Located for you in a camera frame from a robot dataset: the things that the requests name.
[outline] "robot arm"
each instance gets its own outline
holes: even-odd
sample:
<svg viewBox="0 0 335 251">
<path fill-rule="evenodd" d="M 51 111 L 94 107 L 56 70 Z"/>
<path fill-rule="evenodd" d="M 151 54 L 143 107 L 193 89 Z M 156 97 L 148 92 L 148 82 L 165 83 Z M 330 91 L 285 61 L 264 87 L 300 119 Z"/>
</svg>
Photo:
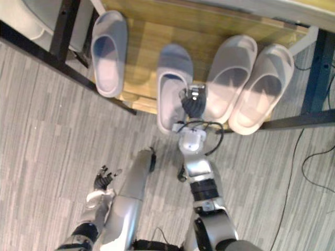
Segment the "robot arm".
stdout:
<svg viewBox="0 0 335 251">
<path fill-rule="evenodd" d="M 94 243 L 103 230 L 106 214 L 115 196 L 112 189 L 107 191 L 107 186 L 113 180 L 111 173 L 106 175 L 107 170 L 106 166 L 99 170 L 94 180 L 94 191 L 86 197 L 85 211 L 78 226 L 56 250 L 91 251 L 93 249 Z"/>
</svg>

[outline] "slipper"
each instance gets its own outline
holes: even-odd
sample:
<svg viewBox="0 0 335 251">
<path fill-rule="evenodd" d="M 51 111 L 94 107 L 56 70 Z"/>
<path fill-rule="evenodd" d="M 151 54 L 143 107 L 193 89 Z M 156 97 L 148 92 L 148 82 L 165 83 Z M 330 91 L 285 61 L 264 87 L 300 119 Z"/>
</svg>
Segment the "slipper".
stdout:
<svg viewBox="0 0 335 251">
<path fill-rule="evenodd" d="M 124 85 L 126 20 L 120 12 L 106 12 L 96 20 L 92 37 L 91 53 L 97 90 L 108 98 L 118 96 Z"/>
<path fill-rule="evenodd" d="M 179 93 L 192 82 L 193 64 L 187 51 L 177 44 L 165 46 L 157 68 L 157 124 L 161 132 L 169 134 L 174 123 L 185 120 Z"/>
<path fill-rule="evenodd" d="M 294 61 L 288 49 L 280 44 L 266 47 L 236 102 L 229 126 L 242 135 L 255 132 L 283 95 L 293 71 Z"/>
<path fill-rule="evenodd" d="M 225 123 L 249 79 L 257 56 L 257 44 L 246 35 L 227 39 L 218 49 L 206 87 L 206 121 Z"/>
</svg>

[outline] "wooden shelf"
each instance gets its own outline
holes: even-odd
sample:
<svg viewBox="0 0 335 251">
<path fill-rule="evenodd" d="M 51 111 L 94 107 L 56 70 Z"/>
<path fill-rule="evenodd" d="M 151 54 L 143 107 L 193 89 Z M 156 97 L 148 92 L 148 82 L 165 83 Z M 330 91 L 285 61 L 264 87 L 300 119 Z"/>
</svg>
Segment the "wooden shelf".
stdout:
<svg viewBox="0 0 335 251">
<path fill-rule="evenodd" d="M 102 0 L 106 9 L 121 12 L 128 22 L 124 92 L 130 107 L 156 113 L 156 67 L 161 49 L 183 46 L 194 63 L 194 80 L 205 82 L 214 55 L 230 36 L 247 34 L 259 45 L 289 47 L 307 29 L 281 21 L 186 1 Z"/>
</svg>

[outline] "wire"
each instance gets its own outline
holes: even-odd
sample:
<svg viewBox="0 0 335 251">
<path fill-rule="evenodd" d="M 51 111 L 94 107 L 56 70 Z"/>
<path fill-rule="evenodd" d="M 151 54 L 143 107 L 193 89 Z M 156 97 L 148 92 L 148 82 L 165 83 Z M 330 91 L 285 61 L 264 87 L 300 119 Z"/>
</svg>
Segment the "wire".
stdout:
<svg viewBox="0 0 335 251">
<path fill-rule="evenodd" d="M 327 100 L 328 100 L 328 108 L 331 109 L 331 106 L 330 106 L 330 88 L 331 88 L 331 85 L 333 84 L 335 80 L 335 74 L 333 76 L 333 78 L 331 79 L 330 83 L 329 83 L 329 86 L 327 88 L 327 91 L 326 91 L 326 95 L 327 95 Z"/>
<path fill-rule="evenodd" d="M 281 216 L 281 219 L 279 221 L 279 226 L 278 226 L 278 229 L 277 229 L 277 232 L 276 232 L 276 235 L 273 239 L 273 243 L 271 245 L 271 248 L 270 248 L 270 251 L 272 251 L 273 247 L 274 247 L 274 244 L 276 243 L 276 240 L 277 240 L 277 237 L 278 237 L 278 234 L 279 234 L 279 231 L 281 229 L 281 225 L 283 223 L 283 218 L 284 218 L 284 213 L 285 213 L 285 209 L 286 209 L 286 204 L 287 204 L 287 198 L 288 198 L 288 191 L 289 191 L 289 188 L 291 186 L 291 181 L 292 181 L 292 173 L 293 173 L 293 166 L 294 166 L 294 157 L 295 157 L 295 153 L 297 151 L 297 147 L 298 147 L 298 143 L 300 141 L 300 138 L 302 137 L 303 135 L 303 132 L 304 132 L 305 129 L 302 129 L 300 134 L 299 134 L 299 137 L 298 137 L 298 140 L 297 142 L 295 143 L 295 146 L 294 146 L 294 151 L 293 151 L 293 156 L 292 156 L 292 164 L 291 164 L 291 171 L 290 171 L 290 174 L 289 174 L 289 179 L 288 179 L 288 185 L 287 185 L 287 189 L 286 189 L 286 196 L 285 196 L 285 202 L 284 202 L 284 206 L 283 206 L 283 212 L 282 212 L 282 216 Z"/>
<path fill-rule="evenodd" d="M 300 70 L 300 71 L 308 71 L 308 70 L 310 70 L 311 68 L 312 68 L 312 66 L 310 66 L 310 67 L 308 67 L 308 68 L 301 68 L 301 67 L 299 67 L 295 62 L 294 62 L 294 66 L 298 69 L 298 70 Z"/>
<path fill-rule="evenodd" d="M 224 140 L 224 136 L 225 136 L 225 130 L 224 130 L 224 127 L 222 126 L 222 124 L 220 124 L 219 122 L 210 122 L 210 121 L 203 121 L 203 120 L 194 120 L 194 121 L 190 121 L 190 122 L 187 122 L 185 123 L 182 127 L 179 128 L 179 130 L 177 131 L 177 133 L 180 133 L 186 126 L 188 126 L 189 124 L 193 124 L 193 123 L 198 123 L 198 125 L 196 126 L 199 126 L 200 124 L 207 124 L 205 126 L 205 131 L 207 130 L 207 128 L 209 127 L 209 125 L 211 124 L 216 124 L 218 126 L 220 126 L 220 139 L 217 143 L 217 145 L 212 149 L 210 150 L 209 152 L 205 153 L 206 156 L 209 156 L 210 154 L 212 154 L 213 152 L 215 152 L 221 145 L 222 141 Z"/>
<path fill-rule="evenodd" d="M 220 134 L 220 139 L 219 139 L 217 145 L 216 145 L 212 150 L 210 150 L 209 152 L 205 153 L 206 156 L 209 156 L 210 154 L 212 154 L 213 152 L 215 152 L 215 151 L 220 147 L 222 141 L 224 140 L 224 136 L 225 136 L 225 130 L 224 130 L 224 127 L 222 126 L 222 124 L 220 124 L 220 123 L 218 123 L 218 122 L 209 122 L 209 123 L 206 125 L 206 128 L 205 128 L 205 129 L 207 129 L 208 126 L 211 125 L 211 124 L 216 124 L 216 125 L 220 126 L 220 127 L 221 127 L 221 128 L 220 128 L 220 133 L 221 133 L 221 134 Z"/>
<path fill-rule="evenodd" d="M 170 243 L 166 240 L 166 237 L 165 237 L 165 235 L 164 235 L 164 232 L 163 232 L 163 230 L 158 226 L 158 227 L 156 227 L 155 228 L 155 230 L 153 231 L 153 234 L 152 234 L 152 237 L 151 237 L 151 241 L 153 241 L 153 238 L 155 237 L 155 234 L 156 234 L 156 230 L 159 230 L 159 231 L 161 231 L 161 233 L 162 233 L 162 235 L 163 235 L 163 239 L 165 240 L 165 242 L 168 244 L 168 245 L 170 245 Z"/>
<path fill-rule="evenodd" d="M 294 66 L 298 69 L 298 70 L 300 70 L 300 71 L 308 71 L 308 70 L 310 70 L 311 68 L 312 68 L 312 66 L 310 66 L 310 67 L 308 67 L 308 68 L 300 68 L 299 66 L 297 66 L 297 64 L 294 62 Z"/>
<path fill-rule="evenodd" d="M 321 154 L 329 153 L 329 152 L 331 152 L 331 151 L 334 150 L 334 149 L 335 149 L 335 145 L 334 145 L 331 149 L 329 149 L 329 150 L 327 150 L 327 151 L 320 152 L 320 153 L 314 153 L 314 154 L 309 155 L 307 158 L 305 158 L 305 160 L 304 160 L 304 162 L 303 162 L 303 164 L 302 164 L 302 166 L 301 166 L 301 172 L 303 173 L 303 177 L 304 177 L 309 183 L 311 183 L 311 184 L 313 184 L 313 185 L 315 185 L 315 186 L 317 186 L 317 187 L 322 187 L 323 189 L 327 189 L 328 191 L 331 191 L 331 192 L 333 192 L 333 193 L 335 193 L 335 190 L 333 190 L 333 189 L 331 189 L 331 188 L 329 188 L 329 187 L 326 187 L 326 186 L 317 184 L 317 183 L 315 183 L 314 181 L 311 181 L 311 180 L 306 176 L 304 166 L 305 166 L 305 163 L 306 163 L 310 158 L 312 158 L 312 157 L 314 157 L 314 156 L 316 156 L 316 155 L 321 155 Z"/>
<path fill-rule="evenodd" d="M 293 156 L 292 156 L 291 172 L 290 172 L 290 175 L 289 175 L 289 182 L 288 182 L 288 186 L 287 186 L 287 189 L 286 189 L 286 196 L 285 196 L 285 202 L 284 202 L 283 212 L 282 212 L 282 216 L 281 216 L 281 219 L 280 219 L 280 221 L 279 221 L 279 226 L 278 226 L 276 235 L 275 235 L 275 237 L 274 237 L 273 243 L 272 243 L 272 245 L 271 245 L 270 251 L 272 251 L 272 249 L 273 249 L 273 247 L 274 247 L 274 244 L 275 244 L 275 242 L 276 242 L 276 240 L 277 240 L 277 237 L 278 237 L 278 234 L 279 234 L 279 231 L 280 231 L 282 222 L 283 222 L 284 213 L 285 213 L 286 204 L 287 204 L 287 199 L 288 199 L 288 191 L 289 191 L 289 188 L 290 188 L 290 186 L 291 186 L 291 181 L 292 181 L 292 173 L 293 173 L 293 166 L 294 166 L 294 157 L 295 157 L 295 153 L 296 153 L 296 150 L 297 150 L 297 147 L 298 147 L 298 143 L 299 143 L 299 141 L 300 141 L 300 139 L 301 139 L 301 137 L 302 137 L 302 135 L 303 135 L 304 130 L 305 130 L 305 129 L 302 129 L 302 130 L 301 130 L 301 132 L 300 132 L 300 134 L 299 134 L 299 137 L 298 137 L 298 140 L 297 140 L 297 142 L 295 143 L 295 146 L 294 146 L 294 151 L 293 151 Z M 302 166 L 301 166 L 301 172 L 303 173 L 303 177 L 304 177 L 308 182 L 310 182 L 311 184 L 313 184 L 313 185 L 315 185 L 315 186 L 321 187 L 321 188 L 323 188 L 323 189 L 327 189 L 327 190 L 329 190 L 329 191 L 331 191 L 331 192 L 333 192 L 333 193 L 335 193 L 335 190 L 333 190 L 333 189 L 331 189 L 331 188 L 329 188 L 329 187 L 326 187 L 326 186 L 323 186 L 323 185 L 320 185 L 320 184 L 317 184 L 317 183 L 311 181 L 311 180 L 306 176 L 306 174 L 305 174 L 304 166 L 305 166 L 306 162 L 307 162 L 310 158 L 312 158 L 312 157 L 314 157 L 314 156 L 316 156 L 316 155 L 321 155 L 321 154 L 329 153 L 329 152 L 331 152 L 331 151 L 334 150 L 334 149 L 335 149 L 335 145 L 334 145 L 331 149 L 329 149 L 329 150 L 327 150 L 327 151 L 320 152 L 320 153 L 314 153 L 314 154 L 311 154 L 311 155 L 307 156 L 307 157 L 304 159 L 303 164 L 302 164 Z"/>
</svg>

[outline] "gray carpet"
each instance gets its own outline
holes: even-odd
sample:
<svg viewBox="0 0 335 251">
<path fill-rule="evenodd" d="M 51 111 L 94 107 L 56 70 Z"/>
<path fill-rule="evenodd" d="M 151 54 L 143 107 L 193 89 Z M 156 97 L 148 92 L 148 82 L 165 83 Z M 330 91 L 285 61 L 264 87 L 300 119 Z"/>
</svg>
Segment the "gray carpet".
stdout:
<svg viewBox="0 0 335 251">
<path fill-rule="evenodd" d="M 297 65 L 310 66 L 312 49 L 298 55 Z M 299 114 L 308 74 L 295 71 L 273 118 Z M 118 190 L 136 153 L 150 145 L 158 152 L 157 168 L 147 182 L 137 237 L 151 239 L 160 226 L 170 243 L 182 243 L 192 197 L 188 184 L 176 179 L 177 137 L 161 134 L 154 115 L 132 116 L 3 44 L 0 78 L 1 250 L 55 249 L 73 231 L 97 170 L 104 164 L 122 168 Z M 278 228 L 299 133 L 227 134 L 210 157 L 240 238 L 264 250 Z M 273 250 L 335 250 L 335 194 L 305 181 L 300 170 L 308 154 L 334 145 L 334 136 L 335 128 L 305 130 Z M 210 136 L 209 147 L 216 140 Z M 314 157 L 307 175 L 335 189 L 334 158 L 335 151 Z M 163 241 L 160 233 L 154 239 Z"/>
</svg>

